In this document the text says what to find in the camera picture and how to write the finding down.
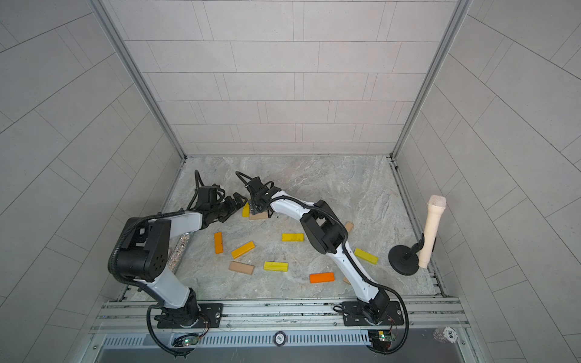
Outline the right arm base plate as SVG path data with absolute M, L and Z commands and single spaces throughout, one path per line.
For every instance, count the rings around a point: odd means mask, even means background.
M 405 325 L 402 308 L 396 301 L 389 301 L 380 307 L 358 300 L 344 301 L 335 305 L 334 311 L 342 315 L 347 327 Z

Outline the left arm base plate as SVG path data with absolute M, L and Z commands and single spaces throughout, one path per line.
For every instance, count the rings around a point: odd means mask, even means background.
M 218 328 L 223 308 L 221 303 L 202 303 L 193 309 L 187 306 L 180 309 L 162 308 L 154 320 L 160 329 Z

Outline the amber orange block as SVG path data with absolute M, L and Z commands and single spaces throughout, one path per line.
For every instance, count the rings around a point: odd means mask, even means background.
M 238 247 L 237 249 L 233 250 L 231 252 L 231 256 L 232 256 L 233 260 L 236 260 L 236 259 L 242 257 L 243 255 L 251 252 L 255 247 L 256 246 L 255 246 L 254 242 L 252 242 L 252 241 L 247 242 L 246 244 L 244 244 L 244 245 Z

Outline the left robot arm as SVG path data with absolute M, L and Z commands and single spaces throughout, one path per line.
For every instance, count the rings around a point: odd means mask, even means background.
M 218 185 L 198 187 L 186 209 L 127 220 L 110 255 L 107 270 L 122 284 L 135 286 L 157 302 L 160 323 L 189 328 L 199 320 L 196 293 L 169 267 L 169 242 L 174 237 L 225 222 L 248 199 L 232 196 Z

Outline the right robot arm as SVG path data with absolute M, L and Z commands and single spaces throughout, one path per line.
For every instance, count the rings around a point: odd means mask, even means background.
M 363 315 L 370 324 L 409 324 L 401 295 L 393 288 L 372 280 L 348 244 L 349 232 L 325 201 L 301 201 L 274 186 L 273 181 L 264 183 L 260 177 L 250 177 L 242 172 L 236 175 L 250 194 L 251 213 L 281 213 L 301 223 L 313 248 L 334 260 L 351 283 L 356 298 L 362 304 Z

